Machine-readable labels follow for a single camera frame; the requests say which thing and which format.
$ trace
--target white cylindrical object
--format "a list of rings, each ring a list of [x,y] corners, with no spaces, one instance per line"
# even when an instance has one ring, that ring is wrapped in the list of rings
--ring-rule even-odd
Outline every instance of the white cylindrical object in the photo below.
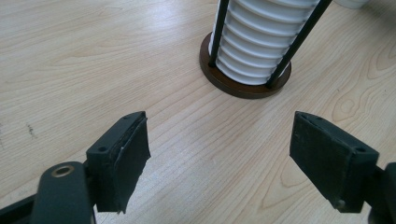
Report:
[[[334,0],[334,2],[336,2],[337,4],[352,9],[361,8],[369,1],[370,0]]]
[[[217,68],[246,85],[262,85],[319,0],[230,0],[224,22]],[[212,50],[212,33],[209,52]]]

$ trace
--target wood grain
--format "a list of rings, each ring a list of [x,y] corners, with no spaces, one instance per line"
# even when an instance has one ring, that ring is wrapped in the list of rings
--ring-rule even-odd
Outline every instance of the wood grain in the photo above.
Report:
[[[126,215],[98,223],[366,223],[333,210],[289,157],[295,110],[396,161],[396,3],[332,3],[275,96],[243,100],[199,67],[216,0],[0,2],[0,207],[148,114],[152,158]]]

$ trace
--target dark wooden base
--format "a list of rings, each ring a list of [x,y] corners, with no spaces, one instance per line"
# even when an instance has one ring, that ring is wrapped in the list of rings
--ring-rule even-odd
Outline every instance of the dark wooden base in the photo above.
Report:
[[[282,76],[275,80],[273,87],[268,88],[263,85],[250,86],[236,82],[225,76],[217,67],[209,67],[209,50],[210,35],[208,34],[201,45],[200,65],[205,76],[217,88],[225,91],[233,96],[244,99],[261,99],[277,93],[289,80],[291,73],[291,63],[283,72]]]

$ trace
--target scratch mark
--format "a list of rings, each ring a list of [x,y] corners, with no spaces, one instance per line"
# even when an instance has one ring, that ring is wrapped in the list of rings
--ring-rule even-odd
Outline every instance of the scratch mark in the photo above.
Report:
[[[32,126],[28,123],[26,123],[26,127],[29,130],[29,134],[32,135],[32,138],[37,138],[37,136],[35,136],[35,130],[32,128]]]
[[[3,125],[0,123],[0,135],[2,134],[1,133],[1,128],[3,127]],[[0,147],[3,149],[3,150],[6,150],[5,148],[4,148],[4,145],[3,145],[3,140],[1,139],[1,136],[0,136]]]
[[[100,222],[100,224],[103,224],[106,221],[106,219],[108,218],[108,215],[109,214],[106,214],[105,218]]]

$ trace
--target black plastic part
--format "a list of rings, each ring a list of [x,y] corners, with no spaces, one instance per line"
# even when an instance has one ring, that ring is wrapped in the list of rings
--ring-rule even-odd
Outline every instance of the black plastic part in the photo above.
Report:
[[[325,119],[296,112],[290,156],[334,208],[361,211],[363,181],[375,171],[378,152]]]
[[[382,179],[382,188],[393,223],[396,223],[396,162],[389,163]]]
[[[368,218],[367,218],[367,223],[369,223],[369,224],[393,224],[394,222],[392,222],[391,220],[389,220],[386,217],[383,217],[377,211],[372,209],[370,211]]]
[[[98,212],[125,213],[137,180],[150,158],[145,112],[121,118],[87,150]]]
[[[83,164],[70,161],[40,178],[31,224],[94,223]]]
[[[289,62],[291,61],[291,58],[294,56],[294,54],[297,52],[297,50],[300,48],[300,46],[304,43],[306,37],[309,35],[311,30],[314,28],[315,24],[317,24],[320,17],[326,11],[327,7],[329,6],[329,4],[331,2],[332,2],[332,0],[319,1],[318,5],[315,7],[311,16],[308,18],[305,25],[301,29],[300,33],[297,34],[297,37],[294,39],[293,43],[291,43],[288,51],[285,53],[282,60],[277,65],[276,70],[271,75],[271,77],[268,79],[268,81],[265,83],[267,88],[272,88],[274,85],[274,82],[282,75],[283,71],[286,69]]]
[[[210,50],[209,52],[209,67],[216,67],[216,59],[218,58],[221,34],[224,27],[229,2],[230,0],[220,0],[218,17],[216,19],[215,33],[213,34],[212,50]]]
[[[0,223],[26,224],[29,223],[33,210],[35,195],[20,200],[0,210]]]
[[[363,199],[372,206],[371,216],[374,216],[376,220],[380,218],[380,223],[386,224],[392,222],[382,186],[384,174],[385,172],[381,168],[375,167],[374,173],[365,178],[363,183]]]

